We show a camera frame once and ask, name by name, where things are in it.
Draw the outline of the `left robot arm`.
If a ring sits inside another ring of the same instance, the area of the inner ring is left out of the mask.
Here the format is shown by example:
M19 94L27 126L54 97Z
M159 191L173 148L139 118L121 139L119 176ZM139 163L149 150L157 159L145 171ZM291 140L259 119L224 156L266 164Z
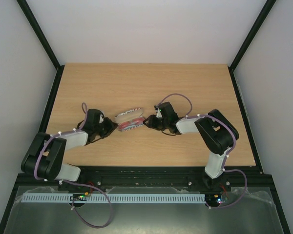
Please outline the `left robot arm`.
M118 127L100 110L89 109L84 113L84 119L71 131L54 135L37 133L22 160L21 171L37 180L76 182L81 169L63 163L64 153L106 138Z

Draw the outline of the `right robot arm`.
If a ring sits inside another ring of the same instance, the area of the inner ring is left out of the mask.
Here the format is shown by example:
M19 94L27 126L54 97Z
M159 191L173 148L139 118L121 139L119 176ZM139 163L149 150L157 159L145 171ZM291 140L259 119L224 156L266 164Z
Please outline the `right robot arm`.
M155 107L157 114L147 117L143 124L157 131L169 130L171 135L199 133L209 149L209 159L204 168L204 187L214 191L220 186L226 160L239 139L236 128L217 109L207 114L179 117L170 102Z

